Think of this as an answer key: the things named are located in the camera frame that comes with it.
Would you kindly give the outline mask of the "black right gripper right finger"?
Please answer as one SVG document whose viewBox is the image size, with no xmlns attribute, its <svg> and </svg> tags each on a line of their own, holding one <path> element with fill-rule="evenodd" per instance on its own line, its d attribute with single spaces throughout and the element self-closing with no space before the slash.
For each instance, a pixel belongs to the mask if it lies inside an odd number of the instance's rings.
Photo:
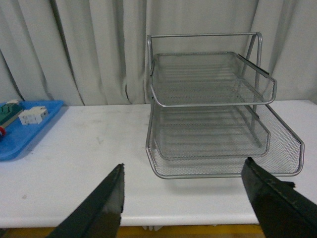
<svg viewBox="0 0 317 238">
<path fill-rule="evenodd" d="M 267 238 L 315 238 L 317 205 L 248 157 L 241 172 L 248 199 Z"/>
</svg>

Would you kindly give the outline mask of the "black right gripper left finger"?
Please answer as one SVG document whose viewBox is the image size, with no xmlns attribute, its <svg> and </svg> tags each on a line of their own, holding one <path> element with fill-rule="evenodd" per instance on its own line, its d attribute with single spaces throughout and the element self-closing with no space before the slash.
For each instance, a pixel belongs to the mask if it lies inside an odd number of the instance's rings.
<svg viewBox="0 0 317 238">
<path fill-rule="evenodd" d="M 124 164 L 118 164 L 49 238 L 115 238 L 124 207 Z"/>
</svg>

